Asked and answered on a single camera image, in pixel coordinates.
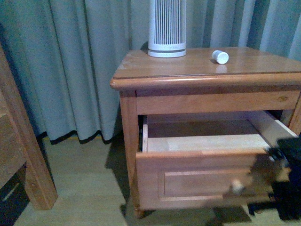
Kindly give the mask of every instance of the air purifier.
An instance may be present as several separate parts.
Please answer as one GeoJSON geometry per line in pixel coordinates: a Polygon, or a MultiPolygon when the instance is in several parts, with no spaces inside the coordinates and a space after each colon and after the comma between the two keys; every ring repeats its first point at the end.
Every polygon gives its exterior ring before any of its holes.
{"type": "Polygon", "coordinates": [[[186,55],[186,0],[150,0],[148,54],[152,57],[186,55]]]}

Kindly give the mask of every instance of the wooden nightstand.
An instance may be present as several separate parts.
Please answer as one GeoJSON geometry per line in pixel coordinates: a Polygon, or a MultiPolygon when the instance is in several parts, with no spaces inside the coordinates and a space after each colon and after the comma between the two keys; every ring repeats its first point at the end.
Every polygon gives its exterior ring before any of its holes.
{"type": "Polygon", "coordinates": [[[264,147],[301,131],[301,62],[220,49],[230,57],[225,65],[212,59],[213,48],[179,58],[131,51],[111,80],[120,91],[137,217],[150,209],[263,201],[281,179],[264,147]],[[291,112],[290,130],[264,110],[291,112]],[[138,115],[145,117],[142,152],[138,115]]]}

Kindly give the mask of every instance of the curtain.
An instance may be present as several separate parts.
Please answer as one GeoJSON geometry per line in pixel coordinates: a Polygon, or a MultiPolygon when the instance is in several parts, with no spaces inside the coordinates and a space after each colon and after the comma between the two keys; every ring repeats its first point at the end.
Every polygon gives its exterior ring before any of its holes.
{"type": "MultiPolygon", "coordinates": [[[[148,40],[149,0],[0,0],[15,80],[36,134],[120,130],[111,77],[148,40]]],[[[301,61],[301,0],[187,0],[187,46],[251,47],[301,61]]]]}

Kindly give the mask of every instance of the wooden floor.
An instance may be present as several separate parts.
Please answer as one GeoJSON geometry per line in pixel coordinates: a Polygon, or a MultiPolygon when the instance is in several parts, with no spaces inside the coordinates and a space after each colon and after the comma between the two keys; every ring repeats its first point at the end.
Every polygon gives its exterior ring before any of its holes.
{"type": "Polygon", "coordinates": [[[34,211],[29,204],[15,226],[301,225],[300,221],[282,222],[274,210],[250,217],[246,207],[150,211],[136,220],[131,202],[127,202],[122,136],[109,145],[98,137],[84,145],[75,138],[57,145],[45,139],[44,149],[59,198],[48,211],[34,211]]]}

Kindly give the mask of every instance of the open drawer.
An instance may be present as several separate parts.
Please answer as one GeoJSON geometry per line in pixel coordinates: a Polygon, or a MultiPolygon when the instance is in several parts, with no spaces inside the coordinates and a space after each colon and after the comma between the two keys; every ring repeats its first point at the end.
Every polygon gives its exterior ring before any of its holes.
{"type": "Polygon", "coordinates": [[[142,209],[264,201],[286,179],[265,149],[296,137],[264,111],[148,115],[136,154],[142,209]]]}

